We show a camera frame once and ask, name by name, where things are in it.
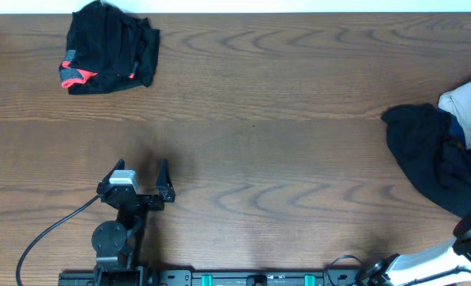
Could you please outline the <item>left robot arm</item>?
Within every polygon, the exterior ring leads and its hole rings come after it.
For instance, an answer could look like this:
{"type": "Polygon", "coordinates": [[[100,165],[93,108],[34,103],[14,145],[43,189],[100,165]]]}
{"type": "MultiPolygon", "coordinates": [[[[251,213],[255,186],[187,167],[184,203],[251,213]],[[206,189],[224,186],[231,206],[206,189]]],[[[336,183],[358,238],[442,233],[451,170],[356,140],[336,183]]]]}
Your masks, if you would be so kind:
{"type": "Polygon", "coordinates": [[[149,212],[162,211],[167,203],[173,203],[176,198],[168,161],[162,160],[160,164],[156,194],[140,194],[139,187],[137,173],[125,169],[123,159],[97,186],[100,200],[118,213],[115,220],[101,223],[91,237],[96,252],[94,286],[160,284],[159,273],[140,265],[138,259],[149,212]]]}

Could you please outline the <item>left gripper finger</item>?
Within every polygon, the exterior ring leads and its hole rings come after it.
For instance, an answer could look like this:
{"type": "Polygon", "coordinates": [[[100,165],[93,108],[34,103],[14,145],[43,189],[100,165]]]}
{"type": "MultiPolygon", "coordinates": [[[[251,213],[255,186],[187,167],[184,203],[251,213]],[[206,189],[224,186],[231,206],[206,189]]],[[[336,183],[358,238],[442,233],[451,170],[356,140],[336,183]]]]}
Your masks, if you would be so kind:
{"type": "Polygon", "coordinates": [[[108,174],[101,180],[101,185],[109,184],[110,177],[113,173],[117,170],[124,170],[125,169],[125,161],[123,159],[119,159],[118,162],[113,166],[113,168],[108,172],[108,174]]]}
{"type": "Polygon", "coordinates": [[[168,160],[161,161],[160,170],[156,178],[156,189],[165,203],[174,203],[176,198],[175,188],[169,174],[168,160]]]}

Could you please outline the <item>black shirt with white logo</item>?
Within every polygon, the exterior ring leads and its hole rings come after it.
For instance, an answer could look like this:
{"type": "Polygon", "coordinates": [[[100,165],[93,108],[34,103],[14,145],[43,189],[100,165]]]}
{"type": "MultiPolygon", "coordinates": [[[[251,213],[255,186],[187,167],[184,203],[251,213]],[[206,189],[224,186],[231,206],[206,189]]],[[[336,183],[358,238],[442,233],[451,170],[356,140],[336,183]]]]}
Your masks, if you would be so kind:
{"type": "Polygon", "coordinates": [[[457,119],[430,103],[386,110],[387,145],[411,184],[431,202],[464,217],[471,211],[471,149],[457,119]]]}

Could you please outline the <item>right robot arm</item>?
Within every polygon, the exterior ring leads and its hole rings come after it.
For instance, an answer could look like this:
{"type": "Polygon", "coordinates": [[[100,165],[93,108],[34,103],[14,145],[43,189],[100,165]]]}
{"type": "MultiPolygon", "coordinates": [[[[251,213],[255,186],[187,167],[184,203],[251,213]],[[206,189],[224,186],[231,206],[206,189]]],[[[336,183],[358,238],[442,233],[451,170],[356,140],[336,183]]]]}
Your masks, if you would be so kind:
{"type": "Polygon", "coordinates": [[[471,282],[471,212],[453,238],[413,254],[394,254],[361,272],[356,285],[436,286],[471,282]]]}

